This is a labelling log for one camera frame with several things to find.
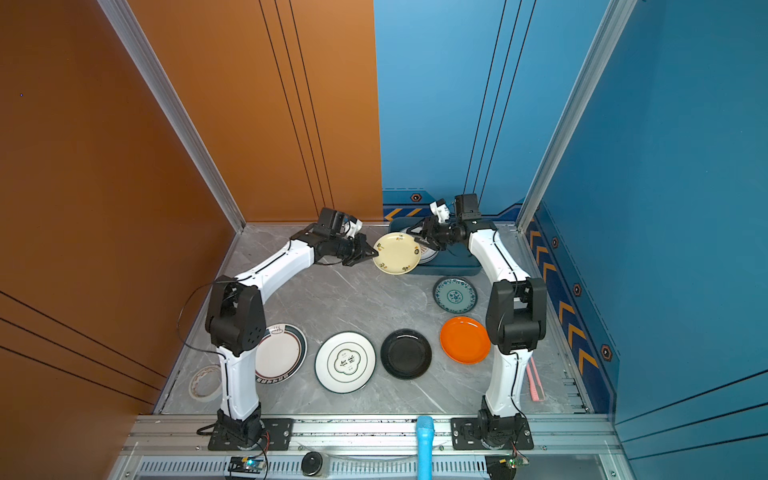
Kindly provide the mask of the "cream yellow plate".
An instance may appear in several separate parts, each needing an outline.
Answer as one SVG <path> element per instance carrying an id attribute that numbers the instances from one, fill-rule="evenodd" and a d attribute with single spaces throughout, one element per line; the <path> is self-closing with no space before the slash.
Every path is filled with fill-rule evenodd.
<path id="1" fill-rule="evenodd" d="M 415 238 L 403 232 L 391 232 L 380 237 L 374 249 L 377 256 L 374 265 L 389 275 L 403 275 L 414 270 L 422 257 L 421 247 Z"/>

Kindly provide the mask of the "teal patterned plate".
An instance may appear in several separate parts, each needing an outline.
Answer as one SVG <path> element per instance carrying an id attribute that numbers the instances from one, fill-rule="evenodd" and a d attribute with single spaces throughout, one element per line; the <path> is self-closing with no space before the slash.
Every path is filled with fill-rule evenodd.
<path id="1" fill-rule="evenodd" d="M 475 308 L 478 303 L 478 293 L 469 280 L 463 277 L 446 276 L 435 283 L 433 299 L 442 310 L 463 315 Z"/>

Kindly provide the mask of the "black plate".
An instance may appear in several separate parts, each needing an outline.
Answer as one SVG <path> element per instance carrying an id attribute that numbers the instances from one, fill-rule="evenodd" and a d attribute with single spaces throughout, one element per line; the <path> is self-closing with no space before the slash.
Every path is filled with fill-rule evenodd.
<path id="1" fill-rule="evenodd" d="M 431 366 L 432 348 L 420 332 L 399 329 L 384 339 L 380 357 L 390 375 L 400 380 L 413 380 L 425 374 Z"/>

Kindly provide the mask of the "orange plate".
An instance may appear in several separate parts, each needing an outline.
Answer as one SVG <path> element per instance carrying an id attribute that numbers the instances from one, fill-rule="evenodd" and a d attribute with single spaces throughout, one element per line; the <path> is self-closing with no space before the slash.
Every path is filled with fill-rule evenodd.
<path id="1" fill-rule="evenodd" d="M 482 362 L 491 347 L 485 327 L 477 320 L 464 316 L 448 320 L 440 330 L 439 340 L 444 353 L 464 365 Z"/>

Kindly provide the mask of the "sunburst plate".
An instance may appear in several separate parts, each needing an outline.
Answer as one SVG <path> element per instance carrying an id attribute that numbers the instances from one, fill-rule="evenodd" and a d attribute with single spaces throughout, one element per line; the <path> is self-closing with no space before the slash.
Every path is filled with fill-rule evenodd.
<path id="1" fill-rule="evenodd" d="M 420 252 L 421 252 L 421 258 L 419 260 L 420 265 L 427 264 L 434 260 L 436 256 L 439 254 L 439 250 L 435 250 L 429 246 L 420 244 L 419 245 Z"/>

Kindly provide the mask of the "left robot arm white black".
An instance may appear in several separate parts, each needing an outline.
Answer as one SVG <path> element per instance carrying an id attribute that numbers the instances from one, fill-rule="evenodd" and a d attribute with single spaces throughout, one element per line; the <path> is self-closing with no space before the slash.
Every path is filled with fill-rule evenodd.
<path id="1" fill-rule="evenodd" d="M 215 423 L 201 429 L 211 435 L 209 450 L 266 447 L 255 375 L 257 347 L 267 330 L 264 304 L 288 280 L 325 256 L 344 266 L 375 258 L 378 252 L 362 228 L 356 217 L 324 207 L 316 222 L 292 235 L 266 260 L 213 282 L 205 329 L 219 356 L 222 401 Z"/>

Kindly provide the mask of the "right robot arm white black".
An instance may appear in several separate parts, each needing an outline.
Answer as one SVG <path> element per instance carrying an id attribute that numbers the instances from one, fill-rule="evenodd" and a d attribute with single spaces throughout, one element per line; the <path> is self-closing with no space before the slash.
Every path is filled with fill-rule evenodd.
<path id="1" fill-rule="evenodd" d="M 416 241 L 439 251 L 464 245 L 491 284 L 485 328 L 493 351 L 492 373 L 472 435 L 488 449 L 531 450 L 532 431 L 520 397 L 526 367 L 546 336 L 546 282 L 517 264 L 498 228 L 483 218 L 477 195 L 456 196 L 454 213 L 443 199 L 429 209 L 430 215 L 417 223 Z"/>

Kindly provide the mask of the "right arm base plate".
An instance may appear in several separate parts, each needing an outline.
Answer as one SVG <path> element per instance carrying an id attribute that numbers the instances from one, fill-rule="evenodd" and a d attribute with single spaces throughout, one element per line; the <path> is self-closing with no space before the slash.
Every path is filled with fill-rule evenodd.
<path id="1" fill-rule="evenodd" d="M 522 417 L 512 418 L 511 428 L 483 434 L 478 418 L 452 418 L 451 440 L 455 450 L 531 451 L 534 440 L 529 423 Z"/>

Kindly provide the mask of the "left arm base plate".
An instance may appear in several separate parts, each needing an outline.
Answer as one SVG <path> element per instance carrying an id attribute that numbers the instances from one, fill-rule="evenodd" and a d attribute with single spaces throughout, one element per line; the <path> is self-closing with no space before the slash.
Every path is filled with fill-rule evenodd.
<path id="1" fill-rule="evenodd" d="M 209 451 L 287 451 L 294 427 L 292 418 L 262 418 L 260 437 L 253 440 L 240 440 L 234 433 L 228 432 L 216 422 L 213 427 L 207 449 Z"/>

